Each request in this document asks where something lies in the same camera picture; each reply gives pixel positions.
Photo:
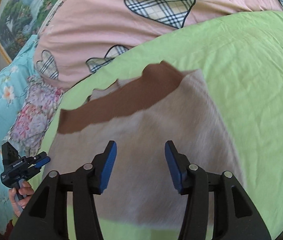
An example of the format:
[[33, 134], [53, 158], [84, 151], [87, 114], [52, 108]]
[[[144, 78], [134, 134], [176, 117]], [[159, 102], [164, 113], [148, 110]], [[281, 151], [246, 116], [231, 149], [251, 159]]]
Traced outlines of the person's left hand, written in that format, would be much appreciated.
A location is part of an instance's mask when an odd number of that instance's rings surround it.
[[16, 188], [9, 189], [9, 200], [16, 217], [20, 217], [33, 194], [34, 190], [28, 181], [23, 181], [19, 190]]

